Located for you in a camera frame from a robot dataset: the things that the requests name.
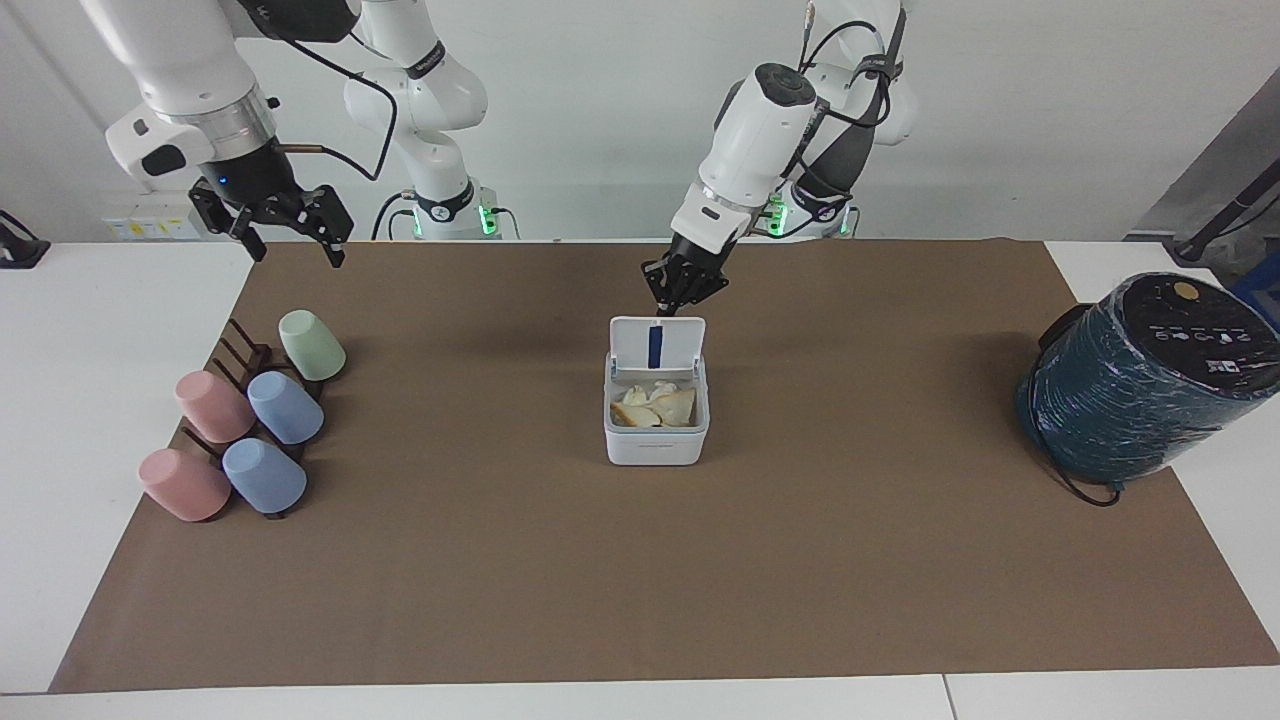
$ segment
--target brown paper mat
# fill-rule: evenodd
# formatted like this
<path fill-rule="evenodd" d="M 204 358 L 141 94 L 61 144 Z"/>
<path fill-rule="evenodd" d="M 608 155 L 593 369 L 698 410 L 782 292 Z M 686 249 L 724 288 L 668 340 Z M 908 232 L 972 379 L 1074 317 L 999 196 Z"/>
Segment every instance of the brown paper mat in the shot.
<path fill-rule="evenodd" d="M 703 461 L 614 468 L 608 320 L 660 250 L 273 246 L 236 316 L 351 356 L 312 486 L 282 521 L 143 500 L 52 689 L 1280 660 L 1172 473 L 1097 510 L 1029 454 L 1012 388 L 1073 304 L 1043 246 L 739 249 Z"/>

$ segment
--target light green cup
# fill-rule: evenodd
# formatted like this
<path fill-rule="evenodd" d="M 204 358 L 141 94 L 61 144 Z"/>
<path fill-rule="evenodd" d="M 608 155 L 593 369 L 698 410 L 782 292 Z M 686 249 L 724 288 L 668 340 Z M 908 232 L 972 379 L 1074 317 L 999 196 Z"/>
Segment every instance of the light green cup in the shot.
<path fill-rule="evenodd" d="M 310 310 L 280 318 L 280 342 L 298 373 L 312 382 L 328 380 L 347 364 L 347 351 Z"/>

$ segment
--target blue tab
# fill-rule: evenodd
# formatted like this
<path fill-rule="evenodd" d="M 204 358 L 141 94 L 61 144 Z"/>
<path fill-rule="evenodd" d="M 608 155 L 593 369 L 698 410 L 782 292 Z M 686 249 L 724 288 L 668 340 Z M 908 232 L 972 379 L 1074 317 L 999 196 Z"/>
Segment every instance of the blue tab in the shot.
<path fill-rule="evenodd" d="M 649 328 L 649 369 L 662 368 L 662 325 Z"/>

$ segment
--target plastic wrap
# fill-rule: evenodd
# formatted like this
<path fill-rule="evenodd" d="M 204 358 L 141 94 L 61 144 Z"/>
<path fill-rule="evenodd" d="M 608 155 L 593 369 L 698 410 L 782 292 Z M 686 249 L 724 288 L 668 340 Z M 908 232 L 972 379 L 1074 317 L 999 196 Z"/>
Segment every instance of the plastic wrap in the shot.
<path fill-rule="evenodd" d="M 1183 287 L 1192 282 L 1176 275 L 1130 278 L 1085 311 L 1044 351 L 1036 373 L 1033 396 L 1027 386 L 1030 374 L 1018 388 L 1018 410 L 1028 436 L 1037 445 L 1042 445 L 1042 437 L 1062 469 L 1083 480 L 1123 483 L 1160 470 L 1181 452 L 1280 392 L 1280 383 L 1274 379 L 1280 338 L 1252 310 L 1234 299 L 1222 300 L 1219 296 L 1226 293 L 1197 282 L 1197 293 L 1202 292 L 1199 288 L 1216 293 L 1212 300 L 1219 304 L 1219 311 L 1211 319 L 1230 325 L 1233 318 L 1242 318 L 1234 313 L 1243 310 L 1266 328 L 1257 331 L 1251 324 L 1253 334 L 1266 332 L 1266 336 L 1239 333 L 1234 325 L 1210 328 L 1212 323 L 1203 323 L 1204 332 L 1197 334 L 1190 333 L 1190 328 L 1147 325 L 1134 322 L 1134 318 L 1126 322 L 1126 292 L 1143 278 L 1161 282 L 1176 279 Z M 1152 282 L 1147 281 L 1144 288 Z M 1228 304 L 1238 305 L 1239 310 Z M 1203 320 L 1203 313 L 1197 319 Z M 1152 338 L 1160 333 L 1161 341 L 1184 342 L 1184 354 L 1196 354 L 1192 361 L 1222 363 L 1213 357 L 1229 355 L 1230 363 L 1235 364 L 1230 366 L 1236 370 L 1248 368 L 1251 382 L 1235 378 L 1202 382 L 1189 377 L 1156 357 L 1143 345 L 1149 340 L 1135 338 L 1134 328 L 1138 325 L 1140 329 L 1137 332 L 1149 333 Z M 1219 329 L 1235 334 L 1224 332 L 1213 336 Z M 1183 334 L 1188 340 L 1181 340 Z M 1197 346 L 1201 336 L 1213 340 Z M 1249 342 L 1238 342 L 1242 337 Z M 1210 368 L 1215 372 L 1215 365 Z M 1032 397 L 1039 434 L 1032 425 Z"/>

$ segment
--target open lid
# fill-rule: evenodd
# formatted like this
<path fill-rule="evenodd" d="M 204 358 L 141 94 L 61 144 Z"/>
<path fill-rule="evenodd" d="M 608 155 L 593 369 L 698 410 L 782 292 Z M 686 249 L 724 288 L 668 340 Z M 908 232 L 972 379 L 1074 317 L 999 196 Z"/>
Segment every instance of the open lid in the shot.
<path fill-rule="evenodd" d="M 609 356 L 618 368 L 687 370 L 703 355 L 701 318 L 613 318 Z"/>

